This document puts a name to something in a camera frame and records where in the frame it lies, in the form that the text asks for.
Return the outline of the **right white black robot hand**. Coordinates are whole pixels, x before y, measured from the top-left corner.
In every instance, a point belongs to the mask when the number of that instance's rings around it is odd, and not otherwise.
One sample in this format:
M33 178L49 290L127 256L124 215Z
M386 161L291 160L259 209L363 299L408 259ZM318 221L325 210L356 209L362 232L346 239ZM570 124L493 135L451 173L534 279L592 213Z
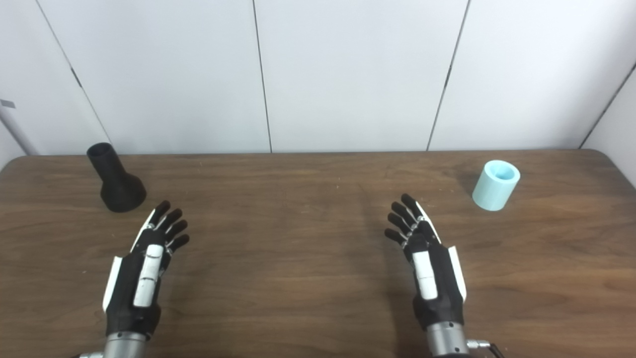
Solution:
M421 328L442 322L463 325L467 288L457 248L442 243L429 215L408 193L391 204L388 221L395 228L386 229L385 236L401 247L413 270L412 305Z

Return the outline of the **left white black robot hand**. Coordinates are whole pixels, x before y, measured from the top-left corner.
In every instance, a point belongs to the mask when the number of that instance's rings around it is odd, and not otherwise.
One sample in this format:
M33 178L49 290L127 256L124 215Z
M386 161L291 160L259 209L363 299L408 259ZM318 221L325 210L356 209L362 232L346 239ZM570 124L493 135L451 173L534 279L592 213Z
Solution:
M173 254L189 242L182 215L162 201L146 218L129 253L114 258L102 303L107 336L129 332L148 341L154 335L161 317L162 276Z

